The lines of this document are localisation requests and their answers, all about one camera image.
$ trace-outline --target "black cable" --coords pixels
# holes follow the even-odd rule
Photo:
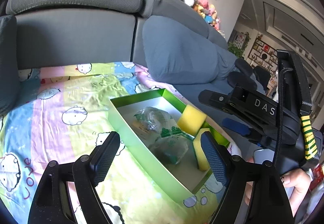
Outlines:
[[[278,128],[278,133],[277,133],[277,143],[276,143],[276,148],[274,151],[274,156],[273,156],[273,165],[274,167],[277,166],[277,161],[278,161],[278,156],[279,156],[279,151],[280,151],[280,146],[281,146],[281,138],[282,138],[282,124],[283,124],[283,118],[284,118],[284,95],[283,95],[283,85],[282,85],[282,79],[283,79],[283,75],[286,72],[290,72],[293,71],[293,68],[286,68],[286,69],[282,69],[279,72],[279,77],[278,77],[278,108],[277,111],[279,113],[277,113],[277,122],[276,124],[279,123],[279,128]]]

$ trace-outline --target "blue plush toy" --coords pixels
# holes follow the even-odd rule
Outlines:
[[[205,21],[208,23],[208,24],[211,24],[213,22],[213,18],[211,16],[205,16]]]

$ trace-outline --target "ceiling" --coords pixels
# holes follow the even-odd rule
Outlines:
[[[319,0],[244,0],[238,21],[295,50],[324,80],[324,8]]]

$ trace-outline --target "smartphone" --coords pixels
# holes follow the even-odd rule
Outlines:
[[[253,153],[253,159],[256,164],[262,164],[265,160],[272,162],[274,156],[274,151],[270,149],[259,149],[255,150]],[[286,194],[290,198],[291,194],[294,191],[294,187],[285,187]]]

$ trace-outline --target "human hand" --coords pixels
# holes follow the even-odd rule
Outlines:
[[[247,162],[254,163],[253,158]],[[307,175],[302,169],[298,168],[291,170],[280,177],[284,187],[294,187],[294,191],[290,196],[289,203],[293,216],[295,216],[297,209],[302,203],[311,182],[310,176]],[[244,201],[248,205],[251,199],[253,182],[247,182],[245,187]]]

